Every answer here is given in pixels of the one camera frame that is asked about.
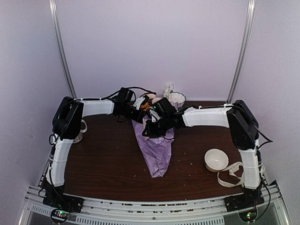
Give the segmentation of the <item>purple pink wrapping paper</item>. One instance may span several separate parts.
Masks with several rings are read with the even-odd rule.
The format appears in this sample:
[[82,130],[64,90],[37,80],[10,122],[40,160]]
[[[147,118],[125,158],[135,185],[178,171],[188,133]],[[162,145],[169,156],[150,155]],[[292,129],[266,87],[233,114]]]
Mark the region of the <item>purple pink wrapping paper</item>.
[[165,136],[149,138],[142,135],[144,124],[131,121],[139,149],[152,178],[163,177],[168,170],[172,156],[174,129],[169,129]]

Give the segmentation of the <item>beige ribbon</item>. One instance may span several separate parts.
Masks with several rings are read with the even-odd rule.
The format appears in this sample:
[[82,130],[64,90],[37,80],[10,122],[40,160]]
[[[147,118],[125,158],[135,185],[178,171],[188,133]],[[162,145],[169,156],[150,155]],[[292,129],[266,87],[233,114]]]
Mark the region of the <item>beige ribbon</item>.
[[[225,169],[221,170],[220,172],[218,172],[217,173],[218,183],[225,188],[233,188],[233,187],[237,187],[237,186],[244,187],[244,183],[245,183],[244,172],[242,173],[242,175],[240,177],[235,174],[240,169],[240,167],[243,167],[243,163],[236,162],[236,163],[231,164],[230,166],[227,166]],[[221,172],[228,172],[230,176],[233,176],[233,177],[239,179],[239,182],[237,184],[233,184],[233,183],[221,180],[219,177],[219,174]]]

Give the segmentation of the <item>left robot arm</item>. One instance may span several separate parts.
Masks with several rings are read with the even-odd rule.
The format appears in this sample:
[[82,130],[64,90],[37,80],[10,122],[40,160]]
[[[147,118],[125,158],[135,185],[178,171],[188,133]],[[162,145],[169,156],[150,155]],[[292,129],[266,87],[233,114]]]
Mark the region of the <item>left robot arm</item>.
[[74,139],[85,130],[81,129],[84,117],[93,115],[124,116],[142,123],[146,111],[143,108],[149,97],[141,96],[132,102],[135,94],[129,88],[121,88],[110,97],[105,98],[71,98],[64,97],[52,120],[52,132],[49,141],[52,144],[49,167],[46,174],[47,183],[52,187],[64,185],[65,168],[68,153]]

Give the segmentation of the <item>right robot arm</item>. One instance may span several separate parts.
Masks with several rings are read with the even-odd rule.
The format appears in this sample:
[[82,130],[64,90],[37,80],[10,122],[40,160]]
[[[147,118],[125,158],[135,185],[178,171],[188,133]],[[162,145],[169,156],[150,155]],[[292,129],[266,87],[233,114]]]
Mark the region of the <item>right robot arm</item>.
[[250,207],[258,200],[262,188],[262,160],[259,153],[258,122],[242,100],[222,106],[183,106],[175,109],[166,98],[153,106],[158,118],[147,120],[142,135],[149,138],[165,136],[171,128],[195,126],[225,127],[230,130],[232,143],[243,163],[244,189],[240,203]]

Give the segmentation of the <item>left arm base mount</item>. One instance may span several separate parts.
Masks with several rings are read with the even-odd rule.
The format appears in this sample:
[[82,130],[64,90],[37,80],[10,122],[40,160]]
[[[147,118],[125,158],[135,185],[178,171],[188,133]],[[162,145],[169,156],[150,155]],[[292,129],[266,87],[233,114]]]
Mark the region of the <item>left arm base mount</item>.
[[83,198],[64,195],[64,200],[60,198],[53,200],[47,196],[43,199],[43,204],[53,207],[50,212],[50,219],[58,224],[64,223],[69,219],[71,213],[80,213],[83,207]]

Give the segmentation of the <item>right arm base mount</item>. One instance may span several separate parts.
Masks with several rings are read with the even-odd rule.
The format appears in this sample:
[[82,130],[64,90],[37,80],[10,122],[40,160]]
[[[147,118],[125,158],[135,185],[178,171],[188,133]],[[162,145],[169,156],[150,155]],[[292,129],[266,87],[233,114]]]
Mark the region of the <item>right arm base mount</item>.
[[258,218],[257,206],[264,203],[264,198],[261,196],[254,198],[247,194],[232,195],[226,197],[224,203],[227,212],[236,211],[243,222],[251,223]]

